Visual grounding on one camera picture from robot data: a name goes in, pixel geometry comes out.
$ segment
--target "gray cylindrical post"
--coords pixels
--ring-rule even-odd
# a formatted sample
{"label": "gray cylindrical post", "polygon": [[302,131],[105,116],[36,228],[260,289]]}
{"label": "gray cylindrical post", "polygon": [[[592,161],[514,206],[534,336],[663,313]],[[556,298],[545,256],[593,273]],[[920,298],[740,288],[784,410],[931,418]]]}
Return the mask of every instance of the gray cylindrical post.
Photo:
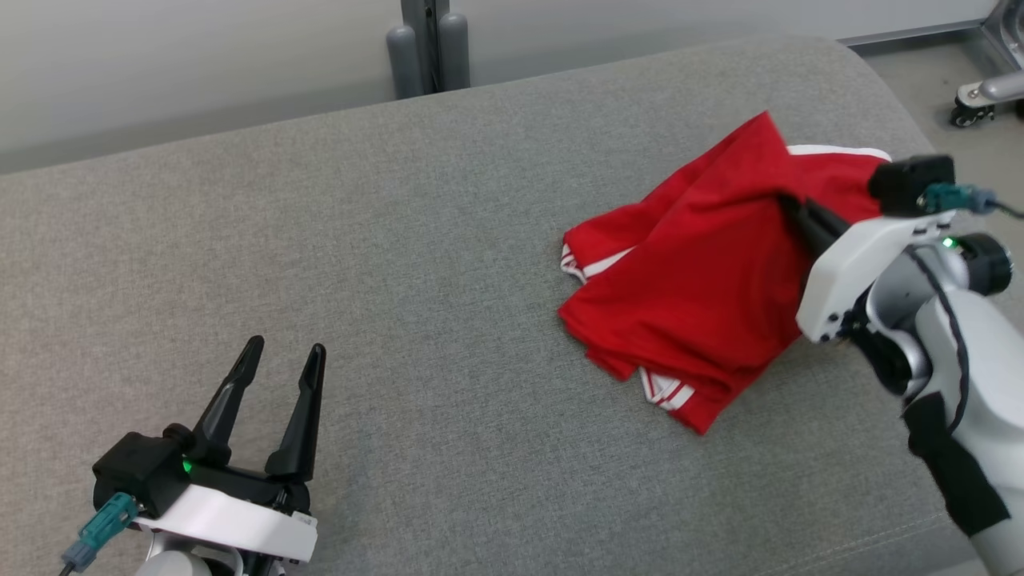
{"label": "gray cylindrical post", "polygon": [[437,20],[441,89],[469,88],[469,24],[462,14],[447,13]]}
{"label": "gray cylindrical post", "polygon": [[1024,96],[1024,71],[989,78],[978,86],[978,91],[993,102],[1020,98]]}
{"label": "gray cylindrical post", "polygon": [[423,76],[416,33],[408,26],[392,28],[387,33],[387,54],[391,59],[394,97],[398,99],[423,95]]}
{"label": "gray cylindrical post", "polygon": [[427,18],[424,0],[400,0],[401,22],[416,33],[417,58],[420,60],[420,82],[423,93],[432,94],[434,89],[433,75],[430,72],[432,42],[430,25]]}

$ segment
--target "black strap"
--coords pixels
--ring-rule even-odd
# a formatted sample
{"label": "black strap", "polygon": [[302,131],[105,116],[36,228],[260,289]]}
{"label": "black strap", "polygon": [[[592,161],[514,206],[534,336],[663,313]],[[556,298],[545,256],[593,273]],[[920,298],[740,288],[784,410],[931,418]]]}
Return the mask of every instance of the black strap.
{"label": "black strap", "polygon": [[946,429],[942,395],[919,398],[903,412],[910,452],[928,465],[946,500],[946,511],[969,537],[1010,518],[978,461]]}

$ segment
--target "white stripe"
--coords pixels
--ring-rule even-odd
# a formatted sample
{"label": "white stripe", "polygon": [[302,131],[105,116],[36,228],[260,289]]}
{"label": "white stripe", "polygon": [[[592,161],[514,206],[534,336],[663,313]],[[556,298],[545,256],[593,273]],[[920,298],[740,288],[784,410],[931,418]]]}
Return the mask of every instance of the white stripe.
{"label": "white stripe", "polygon": [[662,408],[665,408],[669,412],[672,412],[673,410],[679,410],[684,404],[686,404],[686,401],[693,396],[694,392],[695,390],[693,389],[693,386],[684,385],[683,389],[679,390],[679,394],[677,394],[675,397],[672,398],[672,400],[662,404],[660,406]]}
{"label": "white stripe", "polygon": [[663,376],[660,374],[651,373],[650,383],[654,387],[654,399],[652,400],[652,402],[657,404],[659,400],[675,392],[676,388],[679,387],[681,382],[676,378],[672,378],[670,376]]}
{"label": "white stripe", "polygon": [[647,402],[654,402],[654,397],[650,395],[652,387],[646,368],[640,369],[640,386],[643,387],[643,395],[647,398]]}
{"label": "white stripe", "polygon": [[587,278],[591,278],[601,274],[602,272],[611,268],[611,264],[617,262],[620,258],[622,258],[626,254],[629,254],[630,250],[632,249],[633,248],[627,248],[617,254],[612,254],[607,258],[604,258],[603,260],[598,260],[592,264],[583,266],[584,276],[586,276]]}
{"label": "white stripe", "polygon": [[565,274],[571,274],[572,276],[579,278],[582,284],[587,283],[587,277],[583,275],[583,272],[581,272],[580,269],[575,268],[575,260],[564,263],[558,268],[562,269],[562,272]]}
{"label": "white stripe", "polygon": [[886,162],[892,162],[891,156],[876,148],[843,148],[839,146],[824,145],[797,145],[787,146],[786,150],[793,156],[808,156],[811,154],[852,154],[855,156],[873,156]]}

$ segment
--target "caster wheel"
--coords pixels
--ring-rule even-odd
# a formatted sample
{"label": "caster wheel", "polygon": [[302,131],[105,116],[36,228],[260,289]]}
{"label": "caster wheel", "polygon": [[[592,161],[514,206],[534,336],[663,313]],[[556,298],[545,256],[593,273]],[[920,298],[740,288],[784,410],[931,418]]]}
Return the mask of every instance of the caster wheel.
{"label": "caster wheel", "polygon": [[949,123],[958,128],[967,128],[986,116],[989,120],[995,120],[994,106],[971,108],[969,106],[964,106],[964,104],[959,101],[959,98],[956,98],[955,105],[956,108],[954,108],[952,114],[949,115]]}

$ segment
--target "gray wall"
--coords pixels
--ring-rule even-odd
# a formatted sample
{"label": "gray wall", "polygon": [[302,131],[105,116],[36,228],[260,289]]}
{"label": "gray wall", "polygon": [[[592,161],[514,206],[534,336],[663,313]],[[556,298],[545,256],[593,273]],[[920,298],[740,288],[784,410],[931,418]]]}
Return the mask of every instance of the gray wall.
{"label": "gray wall", "polygon": [[[451,0],[474,84],[764,32],[850,38],[994,0]],[[384,101],[398,0],[4,0],[0,172]]]}

